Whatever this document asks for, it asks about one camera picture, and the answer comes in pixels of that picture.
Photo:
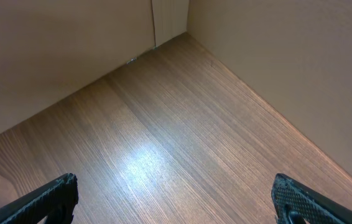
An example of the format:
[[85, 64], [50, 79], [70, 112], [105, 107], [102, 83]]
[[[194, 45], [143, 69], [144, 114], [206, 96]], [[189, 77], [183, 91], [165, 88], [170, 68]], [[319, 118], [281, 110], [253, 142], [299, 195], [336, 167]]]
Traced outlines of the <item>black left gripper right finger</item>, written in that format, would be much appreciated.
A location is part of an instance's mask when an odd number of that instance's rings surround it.
[[272, 190], [277, 224], [352, 224], [352, 211], [278, 173]]

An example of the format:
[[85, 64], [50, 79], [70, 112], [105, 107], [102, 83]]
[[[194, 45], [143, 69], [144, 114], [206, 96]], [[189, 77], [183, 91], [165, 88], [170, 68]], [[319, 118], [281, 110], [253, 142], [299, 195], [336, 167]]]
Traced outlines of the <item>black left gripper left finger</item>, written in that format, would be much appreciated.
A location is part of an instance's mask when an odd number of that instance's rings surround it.
[[0, 224], [71, 224], [77, 204], [77, 177], [66, 173], [1, 207]]

